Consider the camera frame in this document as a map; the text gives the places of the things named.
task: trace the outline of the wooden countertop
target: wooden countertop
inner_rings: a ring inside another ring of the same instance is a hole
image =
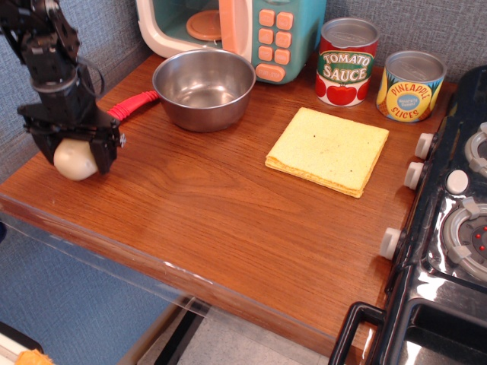
[[[162,61],[151,56],[100,108],[152,89]],[[317,99],[315,72],[311,57],[289,84],[258,82],[242,120],[221,132],[184,131],[159,102],[144,106],[123,123],[127,145],[109,174],[72,182],[38,154],[0,186],[0,209],[329,355],[352,303],[384,307],[380,241],[406,222],[416,142],[438,129],[456,85],[443,85],[432,117],[405,124],[375,106],[381,69],[350,108]],[[302,106],[390,130],[360,199],[265,167]]]

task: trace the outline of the toy stove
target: toy stove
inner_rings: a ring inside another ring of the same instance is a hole
[[[366,363],[487,364],[487,66],[462,77],[416,156],[412,213],[380,248],[393,260],[386,309],[353,304],[329,364],[345,362],[360,322],[377,326]]]

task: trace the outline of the microwave button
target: microwave button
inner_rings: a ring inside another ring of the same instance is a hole
[[[275,34],[275,44],[277,47],[289,48],[291,46],[292,35],[289,32],[277,32]]]
[[[263,61],[272,61],[274,57],[274,49],[268,46],[260,46],[259,47],[259,59]]]
[[[282,11],[277,14],[277,28],[282,30],[290,30],[292,28],[292,22],[294,20],[294,15],[288,13],[287,11]]]
[[[256,67],[256,74],[263,80],[280,82],[286,76],[286,71],[281,66],[261,63]]]
[[[275,12],[270,9],[263,9],[259,13],[259,23],[263,27],[272,27],[274,25]]]
[[[274,61],[280,65],[287,65],[291,61],[291,53],[287,49],[277,49]]]
[[[259,29],[259,42],[272,44],[274,42],[274,32],[270,29]]]

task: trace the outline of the can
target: can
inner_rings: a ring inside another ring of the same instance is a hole
[[[431,115],[447,66],[426,52],[401,51],[387,57],[377,108],[387,118],[418,122]]]
[[[363,19],[339,17],[323,25],[316,76],[320,100],[335,106],[364,101],[378,41],[377,28]]]

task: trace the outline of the metal bowl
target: metal bowl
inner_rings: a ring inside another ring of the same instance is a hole
[[[155,70],[154,89],[170,120],[193,132],[214,132],[240,120],[256,72],[244,57],[221,49],[179,53]]]

